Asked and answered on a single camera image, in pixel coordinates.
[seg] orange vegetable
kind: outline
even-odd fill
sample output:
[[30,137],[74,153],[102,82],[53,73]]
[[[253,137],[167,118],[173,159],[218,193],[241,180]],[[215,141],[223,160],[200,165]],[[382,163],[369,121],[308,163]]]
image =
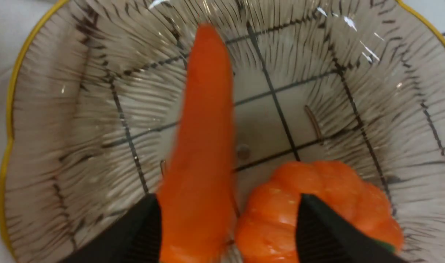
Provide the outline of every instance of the orange vegetable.
[[380,189],[339,161],[292,162],[279,167],[249,197],[235,231],[246,261],[298,262],[295,226],[301,193],[318,196],[365,235],[401,249],[403,233]]
[[232,67],[222,39],[200,25],[189,57],[177,143],[157,194],[161,262],[207,263],[234,223]]

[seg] carrot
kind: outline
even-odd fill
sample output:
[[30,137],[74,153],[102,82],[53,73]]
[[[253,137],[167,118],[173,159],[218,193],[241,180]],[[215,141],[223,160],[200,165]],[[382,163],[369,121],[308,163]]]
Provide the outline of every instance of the carrot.
[[229,54],[200,25],[189,57],[177,143],[157,193],[161,262],[207,263],[226,249],[233,223],[233,80]]

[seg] clear glass bowl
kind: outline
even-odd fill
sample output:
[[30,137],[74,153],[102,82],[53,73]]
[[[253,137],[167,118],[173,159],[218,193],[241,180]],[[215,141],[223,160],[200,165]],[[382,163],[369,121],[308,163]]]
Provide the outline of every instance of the clear glass bowl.
[[236,210],[285,161],[342,160],[390,198],[401,256],[445,262],[445,40],[394,0],[61,0],[8,98],[18,262],[64,258],[156,191],[201,22],[234,68]]

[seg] toy pumpkin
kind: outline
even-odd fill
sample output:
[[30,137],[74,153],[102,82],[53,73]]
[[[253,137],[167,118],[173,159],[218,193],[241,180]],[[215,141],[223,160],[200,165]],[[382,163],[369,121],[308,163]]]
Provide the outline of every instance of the toy pumpkin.
[[235,242],[246,262],[299,261],[295,228],[301,193],[316,195],[368,237],[401,249],[403,233],[379,188],[339,161],[292,162],[253,191],[237,223]]

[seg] gold rim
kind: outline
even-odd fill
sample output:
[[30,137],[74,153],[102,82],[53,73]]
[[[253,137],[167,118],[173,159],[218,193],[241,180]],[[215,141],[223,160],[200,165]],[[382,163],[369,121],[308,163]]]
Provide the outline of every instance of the gold rim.
[[[440,40],[440,42],[445,47],[445,37],[430,23],[428,20],[426,20],[423,16],[421,16],[418,12],[413,10],[411,7],[403,3],[402,0],[395,0],[404,10],[408,11],[412,15],[414,15],[416,18],[418,18],[421,22],[423,22],[424,25],[426,25],[433,34]],[[24,57],[27,53],[27,50],[29,49],[30,44],[34,40],[37,33],[40,31],[40,29],[44,26],[44,24],[50,19],[50,17],[57,12],[65,3],[69,2],[69,0],[59,0],[57,3],[53,5],[53,7],[40,19],[39,22],[37,22],[37,25],[35,25],[34,29],[30,32],[29,36],[25,40],[24,45],[22,46],[19,55],[16,59],[15,65],[13,67],[13,73],[10,78],[10,85],[8,87],[8,95],[7,95],[7,103],[6,103],[6,130],[7,130],[7,137],[8,137],[8,143],[6,146],[5,154],[3,156],[3,161],[1,163],[1,169],[0,169],[0,233],[1,237],[3,238],[3,241],[5,245],[7,246],[8,250],[10,251],[11,255],[17,261],[17,258],[15,256],[13,246],[10,241],[10,237],[8,235],[8,230],[6,226],[6,217],[5,217],[5,185],[6,185],[6,172],[7,172],[7,166],[8,162],[10,161],[10,155],[11,150],[13,148],[14,143],[14,135],[13,135],[13,99],[14,99],[14,93],[16,89],[16,81],[17,76],[19,74],[20,67],[22,65],[22,60],[24,60]]]
[[6,216],[5,216],[5,189],[6,189],[6,172],[8,168],[8,163],[10,161],[11,150],[13,148],[14,133],[13,133],[13,100],[16,89],[17,76],[19,74],[20,67],[22,65],[22,60],[29,49],[30,44],[34,40],[37,33],[44,26],[44,24],[52,17],[54,13],[57,12],[65,3],[69,0],[59,0],[53,5],[50,10],[45,13],[45,15],[37,22],[33,30],[30,32],[29,36],[22,45],[19,55],[16,59],[15,65],[13,67],[13,73],[10,78],[10,85],[8,86],[8,95],[6,103],[6,133],[8,137],[8,143],[5,149],[5,154],[3,155],[3,161],[1,163],[0,169],[0,233],[3,242],[7,246],[14,260],[17,262],[16,255],[13,250],[13,246],[10,241],[10,236],[8,235],[8,228],[6,227]]

